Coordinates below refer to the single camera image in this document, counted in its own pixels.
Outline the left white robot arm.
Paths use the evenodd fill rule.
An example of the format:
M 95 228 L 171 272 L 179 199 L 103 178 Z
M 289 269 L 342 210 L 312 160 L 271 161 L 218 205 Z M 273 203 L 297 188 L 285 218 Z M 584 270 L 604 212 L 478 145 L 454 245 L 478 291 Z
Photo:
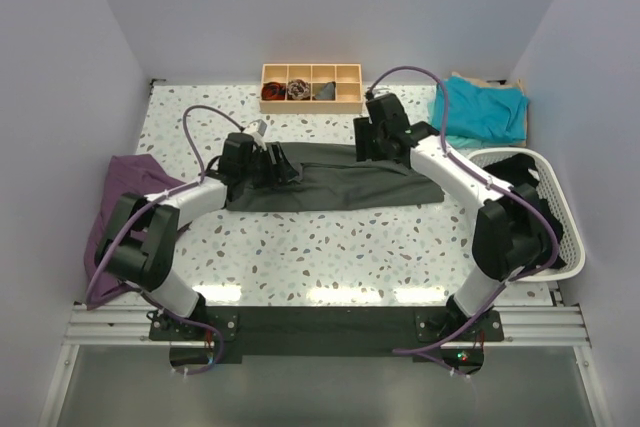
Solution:
M 230 134 L 222 153 L 196 180 L 157 194 L 119 197 L 96 249 L 97 268 L 87 295 L 108 273 L 163 309 L 183 338 L 200 337 L 208 322 L 206 301 L 173 268 L 180 231 L 226 209 L 248 186 L 275 188 L 300 179 L 301 169 L 287 159 L 280 143 L 265 143 L 258 134 Z

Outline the dark grey t shirt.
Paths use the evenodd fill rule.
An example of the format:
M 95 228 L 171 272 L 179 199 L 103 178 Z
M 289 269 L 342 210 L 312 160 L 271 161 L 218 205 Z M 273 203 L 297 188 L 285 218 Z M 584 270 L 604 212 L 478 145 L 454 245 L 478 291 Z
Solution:
M 249 186 L 238 200 L 227 205 L 229 211 L 354 211 L 444 200 L 439 185 L 402 164 L 388 160 L 358 162 L 353 145 L 284 142 L 282 149 L 301 178 L 273 188 Z

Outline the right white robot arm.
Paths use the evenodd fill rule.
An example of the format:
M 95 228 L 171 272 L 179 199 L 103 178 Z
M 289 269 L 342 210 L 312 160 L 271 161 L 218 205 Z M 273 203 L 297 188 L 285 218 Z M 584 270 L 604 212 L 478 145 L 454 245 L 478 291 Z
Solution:
M 357 157 L 392 160 L 434 181 L 465 208 L 475 263 L 446 303 L 445 326 L 459 340 L 481 327 L 508 281 L 551 266 L 559 242 L 535 187 L 511 183 L 459 154 L 426 122 L 411 123 L 391 93 L 366 96 L 367 116 L 354 121 Z

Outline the aluminium rail frame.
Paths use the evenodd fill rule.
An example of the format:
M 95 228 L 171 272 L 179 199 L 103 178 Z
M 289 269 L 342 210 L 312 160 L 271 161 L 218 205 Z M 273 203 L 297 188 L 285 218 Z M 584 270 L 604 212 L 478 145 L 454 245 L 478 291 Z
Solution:
M 63 336 L 65 345 L 142 346 L 150 342 L 150 321 L 143 306 L 107 306 L 95 311 L 72 309 Z M 486 346 L 589 347 L 591 341 L 578 307 L 524 306 L 498 308 L 504 339 Z

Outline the red black fabric item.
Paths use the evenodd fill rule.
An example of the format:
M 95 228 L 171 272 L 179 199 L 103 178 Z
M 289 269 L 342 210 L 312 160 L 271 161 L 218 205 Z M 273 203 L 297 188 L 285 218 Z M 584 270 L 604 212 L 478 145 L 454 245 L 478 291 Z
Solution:
M 281 82 L 264 83 L 261 89 L 261 99 L 264 101 L 281 101 L 286 99 L 287 85 Z

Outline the purple t shirt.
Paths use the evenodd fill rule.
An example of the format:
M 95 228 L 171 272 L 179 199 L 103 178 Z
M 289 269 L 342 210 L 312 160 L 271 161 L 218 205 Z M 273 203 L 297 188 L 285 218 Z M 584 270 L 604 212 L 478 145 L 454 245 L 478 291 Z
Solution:
M 126 193 L 152 194 L 181 185 L 183 182 L 169 176 L 152 155 L 126 155 L 111 158 L 99 210 L 89 232 L 84 252 L 84 267 L 88 281 L 92 280 L 97 270 L 96 250 L 120 196 Z M 89 310 L 99 308 L 132 290 L 133 288 L 129 285 L 119 282 L 108 273 L 103 273 L 90 295 L 87 307 Z

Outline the white laundry basket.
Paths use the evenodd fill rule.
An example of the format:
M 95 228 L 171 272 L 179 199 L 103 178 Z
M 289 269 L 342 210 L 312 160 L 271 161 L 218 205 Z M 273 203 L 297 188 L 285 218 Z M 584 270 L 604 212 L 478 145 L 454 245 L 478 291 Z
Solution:
M 564 235 L 559 241 L 559 258 L 566 263 L 560 269 L 549 268 L 527 276 L 521 279 L 521 282 L 554 282 L 575 277 L 585 265 L 586 252 L 569 202 L 551 164 L 539 153 L 522 147 L 480 149 L 472 152 L 469 159 L 484 168 L 518 154 L 528 156 L 535 163 L 539 178 L 538 195 L 548 201 L 551 213 L 563 226 Z

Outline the wooden compartment box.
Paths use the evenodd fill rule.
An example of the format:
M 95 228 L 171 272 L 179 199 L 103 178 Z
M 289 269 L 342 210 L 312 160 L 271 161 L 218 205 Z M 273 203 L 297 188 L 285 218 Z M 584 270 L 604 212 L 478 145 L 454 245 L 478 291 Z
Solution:
M 301 78 L 314 83 L 336 83 L 334 101 L 264 101 L 261 89 L 264 83 Z M 336 114 L 359 115 L 364 106 L 364 89 L 360 64 L 264 64 L 259 90 L 260 111 L 263 114 Z

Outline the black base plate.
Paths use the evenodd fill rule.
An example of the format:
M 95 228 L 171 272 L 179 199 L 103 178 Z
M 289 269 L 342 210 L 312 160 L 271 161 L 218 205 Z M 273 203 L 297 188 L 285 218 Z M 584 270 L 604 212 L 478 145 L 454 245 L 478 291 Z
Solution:
M 240 364 L 248 356 L 390 357 L 445 337 L 443 307 L 207 307 L 206 324 L 146 313 L 149 339 L 171 345 L 171 365 Z

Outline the black t shirt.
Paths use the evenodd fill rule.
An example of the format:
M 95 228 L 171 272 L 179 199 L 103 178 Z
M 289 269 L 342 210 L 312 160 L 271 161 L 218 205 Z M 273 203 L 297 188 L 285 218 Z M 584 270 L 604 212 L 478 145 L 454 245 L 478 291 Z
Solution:
M 486 165 L 484 169 L 492 176 L 509 182 L 513 187 L 529 185 L 534 190 L 536 190 L 540 183 L 538 169 L 535 161 L 531 156 L 527 154 L 519 153 L 513 155 L 504 160 Z M 547 199 L 540 198 L 539 202 L 536 204 L 536 209 L 544 216 L 544 218 L 553 228 L 556 239 L 558 242 L 560 242 L 564 237 L 564 227 L 561 221 L 552 213 L 549 201 Z M 525 221 L 531 219 L 533 220 L 537 230 L 543 233 L 546 238 L 545 249 L 532 263 L 526 265 L 524 271 L 532 271 L 540 265 L 546 263 L 551 257 L 551 241 L 547 230 L 542 226 L 542 224 L 535 216 L 531 215 L 528 209 L 519 206 L 517 203 L 514 203 L 511 200 L 509 200 L 509 205 L 506 207 L 506 210 L 511 216 L 511 226 L 518 226 L 519 224 L 523 224 Z

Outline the dark grey folded item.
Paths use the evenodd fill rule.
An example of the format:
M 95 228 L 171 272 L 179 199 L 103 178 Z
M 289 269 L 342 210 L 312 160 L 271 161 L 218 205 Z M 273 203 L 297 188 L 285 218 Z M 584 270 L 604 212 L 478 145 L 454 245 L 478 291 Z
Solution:
M 336 98 L 336 83 L 326 82 L 323 84 L 314 83 L 312 85 L 312 99 L 314 101 L 334 101 Z

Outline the grey pink fabric item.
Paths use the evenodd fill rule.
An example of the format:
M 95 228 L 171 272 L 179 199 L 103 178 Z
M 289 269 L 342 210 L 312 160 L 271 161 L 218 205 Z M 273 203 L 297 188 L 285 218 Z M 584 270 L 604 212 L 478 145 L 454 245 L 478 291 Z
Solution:
M 291 101 L 310 100 L 311 85 L 309 82 L 301 78 L 289 80 L 286 86 L 286 98 Z

